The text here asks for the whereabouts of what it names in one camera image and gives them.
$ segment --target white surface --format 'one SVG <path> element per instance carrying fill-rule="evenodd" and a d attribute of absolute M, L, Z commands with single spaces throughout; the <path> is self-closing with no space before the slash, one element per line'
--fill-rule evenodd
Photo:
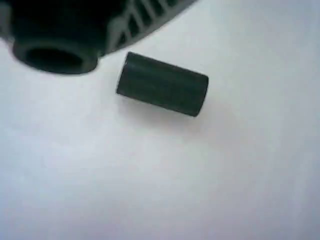
<path fill-rule="evenodd" d="M 197 119 L 0 47 L 1 240 L 318 240 L 320 2 L 201 0 L 131 51 L 210 76 Z"/>

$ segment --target cylindrical opening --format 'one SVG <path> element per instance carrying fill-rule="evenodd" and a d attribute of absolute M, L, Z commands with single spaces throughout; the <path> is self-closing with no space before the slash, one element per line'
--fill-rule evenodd
<path fill-rule="evenodd" d="M 55 48 L 34 48 L 25 54 L 26 64 L 49 72 L 78 69 L 83 64 L 76 54 Z"/>

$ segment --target ribbed surface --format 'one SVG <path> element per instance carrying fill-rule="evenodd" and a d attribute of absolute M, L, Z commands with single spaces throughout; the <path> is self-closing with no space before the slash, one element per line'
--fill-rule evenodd
<path fill-rule="evenodd" d="M 116 41 L 116 47 L 120 48 L 127 41 L 135 38 L 140 33 L 150 28 L 168 11 L 184 0 L 133 0 L 131 8 L 125 15 L 127 21 L 126 29 Z"/>

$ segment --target black object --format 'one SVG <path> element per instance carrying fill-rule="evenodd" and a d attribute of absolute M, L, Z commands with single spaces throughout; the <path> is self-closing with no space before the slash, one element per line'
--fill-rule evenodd
<path fill-rule="evenodd" d="M 129 52 L 116 93 L 196 117 L 208 85 L 203 74 Z"/>
<path fill-rule="evenodd" d="M 0 37 L 30 67 L 83 74 L 196 0 L 0 0 Z"/>

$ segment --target black rubber tube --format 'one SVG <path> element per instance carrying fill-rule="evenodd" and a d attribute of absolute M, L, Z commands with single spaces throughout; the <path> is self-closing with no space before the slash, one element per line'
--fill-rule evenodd
<path fill-rule="evenodd" d="M 206 75 L 130 52 L 117 86 L 117 94 L 198 116 L 209 85 Z"/>

